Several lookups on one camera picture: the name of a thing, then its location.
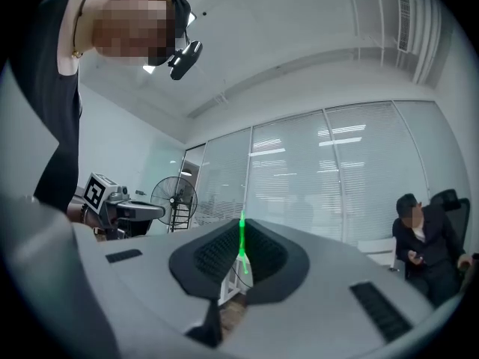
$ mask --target black camera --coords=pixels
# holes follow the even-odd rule
[[[199,41],[193,41],[185,49],[177,50],[168,62],[168,66],[171,67],[170,77],[173,80],[181,79],[195,64],[202,50],[203,44]]]

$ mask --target black hair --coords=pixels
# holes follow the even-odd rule
[[[413,194],[405,194],[396,202],[397,215],[399,215],[399,218],[410,217],[412,208],[416,207],[417,204],[418,201]]]

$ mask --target electric fan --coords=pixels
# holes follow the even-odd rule
[[[170,231],[185,230],[195,214],[198,198],[195,188],[186,179],[168,177],[160,181],[151,193],[151,203],[165,208],[159,220],[170,226]]]

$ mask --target floor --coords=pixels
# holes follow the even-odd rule
[[[235,326],[237,326],[246,312],[246,296],[236,294],[232,299],[223,304],[219,309],[222,324],[223,340],[228,338]]]

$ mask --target green laser light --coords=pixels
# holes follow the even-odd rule
[[[245,270],[245,274],[248,274],[246,268],[246,255],[245,255],[245,211],[241,211],[241,218],[239,219],[239,256],[242,259],[242,267]]]

